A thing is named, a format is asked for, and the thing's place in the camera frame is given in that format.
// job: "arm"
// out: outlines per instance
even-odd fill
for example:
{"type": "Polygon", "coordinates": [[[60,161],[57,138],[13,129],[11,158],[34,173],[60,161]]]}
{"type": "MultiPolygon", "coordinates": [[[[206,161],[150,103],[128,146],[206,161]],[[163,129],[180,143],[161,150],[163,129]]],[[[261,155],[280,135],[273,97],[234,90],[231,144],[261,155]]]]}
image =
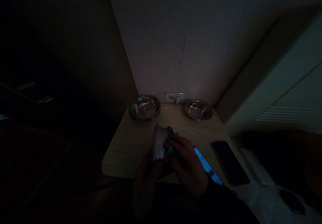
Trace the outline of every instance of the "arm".
{"type": "Polygon", "coordinates": [[[185,165],[181,166],[173,156],[170,162],[188,192],[196,198],[201,216],[212,215],[217,221],[229,223],[239,223],[241,219],[259,223],[245,202],[208,176],[190,140],[175,135],[171,138],[169,143],[181,154],[185,165]]]}

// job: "bowl rim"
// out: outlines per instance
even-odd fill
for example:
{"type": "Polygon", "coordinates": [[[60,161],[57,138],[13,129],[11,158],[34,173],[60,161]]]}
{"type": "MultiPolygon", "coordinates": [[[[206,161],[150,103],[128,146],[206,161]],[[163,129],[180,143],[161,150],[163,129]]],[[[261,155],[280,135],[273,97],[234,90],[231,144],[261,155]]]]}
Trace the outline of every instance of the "bowl rim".
{"type": "Polygon", "coordinates": [[[150,121],[150,120],[153,120],[159,113],[160,113],[160,110],[161,110],[161,102],[160,102],[160,100],[156,97],[156,96],[154,96],[154,95],[141,95],[141,96],[138,96],[137,98],[135,98],[135,100],[133,100],[131,103],[130,103],[130,105],[129,105],[129,107],[128,107],[128,113],[129,113],[129,115],[130,115],[130,117],[133,119],[133,120],[136,120],[136,121],[139,121],[139,122],[147,122],[147,121],[150,121]],[[139,118],[136,118],[135,116],[133,116],[132,114],[131,114],[131,111],[130,111],[130,107],[131,107],[131,105],[136,101],[136,100],[138,100],[139,98],[141,98],[141,97],[145,97],[145,96],[148,96],[149,98],[155,98],[156,99],[156,101],[159,103],[159,108],[157,109],[157,111],[155,112],[155,114],[152,116],[152,117],[150,117],[150,118],[147,118],[147,119],[139,119],[139,118]]]}
{"type": "Polygon", "coordinates": [[[197,121],[207,121],[207,120],[210,120],[212,118],[212,115],[213,115],[213,112],[212,112],[212,107],[209,106],[206,102],[202,101],[202,100],[199,100],[199,99],[190,99],[190,100],[187,100],[186,103],[184,104],[184,109],[185,109],[185,112],[188,114],[189,117],[197,120],[197,121]],[[202,104],[204,104],[205,106],[207,106],[209,109],[210,109],[210,113],[209,113],[209,116],[207,118],[196,118],[194,116],[192,116],[189,112],[188,112],[188,109],[187,109],[187,105],[191,102],[200,102],[202,104]]]}

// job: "dark floor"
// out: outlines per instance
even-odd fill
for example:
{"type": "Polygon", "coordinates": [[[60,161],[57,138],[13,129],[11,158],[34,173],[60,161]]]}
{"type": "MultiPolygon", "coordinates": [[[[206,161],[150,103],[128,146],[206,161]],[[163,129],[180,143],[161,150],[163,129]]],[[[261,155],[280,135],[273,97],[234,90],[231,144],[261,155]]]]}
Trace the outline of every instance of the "dark floor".
{"type": "Polygon", "coordinates": [[[129,207],[132,180],[104,176],[104,152],[32,128],[0,141],[0,223],[101,223],[129,207]]]}

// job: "dark cloth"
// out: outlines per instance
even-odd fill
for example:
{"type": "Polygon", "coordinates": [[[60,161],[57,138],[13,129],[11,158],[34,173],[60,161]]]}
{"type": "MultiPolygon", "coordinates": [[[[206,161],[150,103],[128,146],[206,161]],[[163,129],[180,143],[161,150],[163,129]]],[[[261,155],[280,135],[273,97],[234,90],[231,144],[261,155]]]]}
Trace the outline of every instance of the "dark cloth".
{"type": "Polygon", "coordinates": [[[145,220],[149,223],[259,223],[246,203],[227,187],[208,178],[208,188],[199,198],[188,194],[182,185],[157,183],[153,209],[145,220]]]}

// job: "phone screen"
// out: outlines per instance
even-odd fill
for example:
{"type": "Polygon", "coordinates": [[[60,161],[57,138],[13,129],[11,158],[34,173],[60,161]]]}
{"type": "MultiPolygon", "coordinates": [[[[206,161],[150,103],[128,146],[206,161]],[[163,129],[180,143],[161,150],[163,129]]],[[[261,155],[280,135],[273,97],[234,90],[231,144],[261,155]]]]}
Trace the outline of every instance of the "phone screen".
{"type": "Polygon", "coordinates": [[[202,153],[199,151],[199,149],[197,147],[194,147],[194,149],[202,163],[202,166],[204,167],[205,171],[209,174],[209,176],[212,178],[212,180],[215,181],[217,184],[223,185],[224,183],[221,181],[219,176],[216,174],[214,169],[210,166],[210,164],[202,155],[202,153]]]}

